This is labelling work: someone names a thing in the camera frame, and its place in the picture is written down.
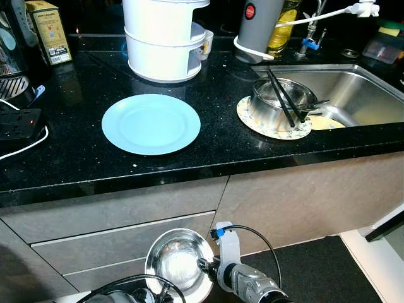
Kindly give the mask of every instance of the metal bowl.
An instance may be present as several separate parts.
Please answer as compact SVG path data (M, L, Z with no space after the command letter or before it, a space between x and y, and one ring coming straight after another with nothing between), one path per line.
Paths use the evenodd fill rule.
M198 259L213 261L213 251L206 240L189 229L172 229L162 234L151 246L145 264L145 273L158 275L175 284L184 294L186 302L199 303L206 299L213 286L207 274L198 267ZM162 285L156 279L146 279L156 294ZM180 302L170 292L174 302Z
M315 94L306 86L289 79L278 78L278 80L295 105L314 105L318 103ZM263 78L254 82L247 111L250 117L260 123L262 127L279 132L299 129L301 122L287 102L286 106L295 122L294 128L290 127L271 81ZM306 117L308 112L308 110L300 110L303 117Z

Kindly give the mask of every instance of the black chopsticks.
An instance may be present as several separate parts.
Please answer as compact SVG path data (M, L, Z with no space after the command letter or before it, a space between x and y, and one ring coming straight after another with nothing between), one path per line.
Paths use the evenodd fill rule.
M297 109L296 105L294 104L294 102L292 101L292 99L289 97L289 95L287 94L287 92L285 91L285 89L282 87L282 85L280 84L280 82L278 81L278 79L276 78L276 76L274 75L274 73L272 72L271 68L268 67L268 76L270 77L271 83L272 83L272 87L273 90L275 91L276 96L278 97L278 100L280 102L280 105L282 106L283 112L286 115L286 118L289 121L290 127L294 128L295 127L295 122L292 119L292 116L290 115L289 110L286 108L285 102L283 101L279 90L282 92L283 96L286 98L287 102L289 103L289 106L292 108L293 112L295 113L295 115L297 116L297 118L299 119L299 121L301 123L305 122L305 119L303 118L302 114L300 113L300 111Z

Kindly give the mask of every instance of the power strip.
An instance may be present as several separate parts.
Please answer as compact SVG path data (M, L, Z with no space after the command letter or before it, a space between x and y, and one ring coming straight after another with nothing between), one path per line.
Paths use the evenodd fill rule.
M38 141L44 126L40 109L0 111L0 150L16 150Z

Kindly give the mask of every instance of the plate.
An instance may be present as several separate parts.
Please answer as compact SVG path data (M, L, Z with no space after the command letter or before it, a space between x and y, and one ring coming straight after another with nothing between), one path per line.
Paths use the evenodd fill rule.
M338 121L332 120L331 118L323 116L308 116L310 119L312 128L315 131L321 131L323 129L334 129L334 128L344 128L345 126Z
M118 101L102 118L102 131L116 147L138 155L164 155L190 144L201 129L196 111L166 95L136 95Z
M254 121L248 113L248 103L250 96L246 96L237 104L237 115L240 120L253 131L263 134L264 136L280 139L280 140L296 140L307 136L311 132L311 121L306 120L305 123L299 125L291 131L274 131L273 129L264 128L262 125Z

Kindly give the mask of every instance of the black granite countertop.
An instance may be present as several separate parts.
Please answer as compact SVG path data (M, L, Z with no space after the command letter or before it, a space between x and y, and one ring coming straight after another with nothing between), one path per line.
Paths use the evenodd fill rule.
M137 187L279 169L404 149L404 123L312 131L295 141L266 138L245 127L235 111L250 95L255 73L237 61L231 39L216 39L209 59L194 79L161 85L123 75L113 77L89 60L91 51L130 72L122 37L73 38L73 62L54 67L46 91L33 107L43 110L49 138L32 150L0 162L0 206L108 193ZM338 56L308 57L282 64L336 63ZM355 61L395 87L397 67L371 59ZM157 157L120 150L101 129L104 112L130 95L161 93L192 106L201 131L189 146Z

